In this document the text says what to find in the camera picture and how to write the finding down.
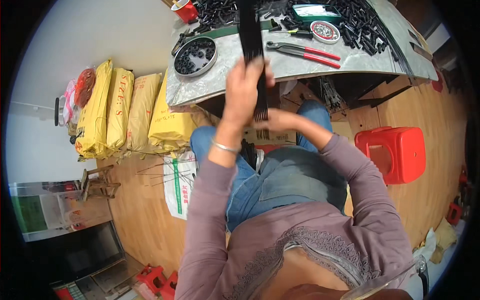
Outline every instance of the yellow sack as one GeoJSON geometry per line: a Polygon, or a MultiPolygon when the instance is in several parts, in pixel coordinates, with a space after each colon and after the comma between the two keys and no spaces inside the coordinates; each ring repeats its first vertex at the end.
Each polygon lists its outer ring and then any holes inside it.
{"type": "Polygon", "coordinates": [[[168,70],[165,72],[162,87],[153,111],[152,124],[148,132],[150,143],[162,145],[164,152],[175,151],[187,145],[193,130],[197,128],[189,112],[169,112],[166,103],[167,73],[168,70]]]}
{"type": "Polygon", "coordinates": [[[162,74],[135,79],[127,125],[126,150],[142,151],[148,145],[148,129],[162,74]]]}
{"type": "Polygon", "coordinates": [[[107,147],[113,150],[125,143],[133,81],[132,72],[113,69],[107,100],[107,147]]]}
{"type": "Polygon", "coordinates": [[[80,112],[75,149],[84,158],[106,158],[107,148],[107,94],[112,77],[112,60],[98,66],[92,96],[80,112]]]}

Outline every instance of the hand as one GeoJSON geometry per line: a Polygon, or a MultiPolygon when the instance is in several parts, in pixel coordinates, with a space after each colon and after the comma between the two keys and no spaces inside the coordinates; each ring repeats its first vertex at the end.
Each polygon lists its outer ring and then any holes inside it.
{"type": "Polygon", "coordinates": [[[298,119],[301,116],[289,111],[277,108],[268,109],[268,121],[254,123],[253,126],[259,129],[268,129],[274,132],[297,130],[298,119]]]}
{"type": "Polygon", "coordinates": [[[267,87],[275,85],[275,79],[268,60],[257,57],[245,66],[244,58],[239,59],[227,76],[227,93],[222,121],[229,126],[243,130],[250,124],[257,104],[257,84],[265,66],[267,87]]]}

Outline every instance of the red plastic bag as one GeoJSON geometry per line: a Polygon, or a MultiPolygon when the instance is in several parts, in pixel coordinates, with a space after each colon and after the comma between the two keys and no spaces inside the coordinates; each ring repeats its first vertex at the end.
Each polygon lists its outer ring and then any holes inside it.
{"type": "Polygon", "coordinates": [[[95,70],[85,69],[78,76],[75,85],[75,98],[73,101],[76,106],[84,108],[90,96],[92,95],[93,86],[95,85],[95,70]]]}

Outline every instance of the red cup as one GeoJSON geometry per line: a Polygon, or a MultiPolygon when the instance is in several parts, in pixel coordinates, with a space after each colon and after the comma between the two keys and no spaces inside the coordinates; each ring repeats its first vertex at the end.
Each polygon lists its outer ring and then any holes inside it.
{"type": "Polygon", "coordinates": [[[180,7],[173,5],[171,10],[175,12],[184,23],[188,23],[198,16],[198,11],[190,0],[180,0],[177,2],[180,7]]]}

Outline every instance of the lace trim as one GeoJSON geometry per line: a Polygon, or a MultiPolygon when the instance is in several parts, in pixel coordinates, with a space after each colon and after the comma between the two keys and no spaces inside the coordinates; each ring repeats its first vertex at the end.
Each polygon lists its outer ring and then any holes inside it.
{"type": "Polygon", "coordinates": [[[227,300],[247,299],[259,287],[263,280],[268,279],[270,274],[274,275],[278,272],[283,264],[283,251],[289,242],[296,242],[308,253],[315,261],[334,272],[341,278],[350,288],[355,288],[357,284],[353,283],[347,275],[339,270],[334,264],[319,259],[312,255],[308,248],[316,248],[327,251],[334,255],[340,256],[351,263],[360,273],[363,282],[377,278],[381,275],[380,270],[373,271],[370,268],[369,257],[361,257],[360,252],[355,251],[353,243],[346,245],[341,236],[334,237],[328,232],[319,232],[318,230],[310,230],[305,227],[291,228],[285,231],[278,238],[271,248],[264,251],[258,251],[253,260],[248,261],[245,265],[245,273],[238,276],[238,282],[233,287],[233,292],[223,294],[223,298],[227,300]]]}

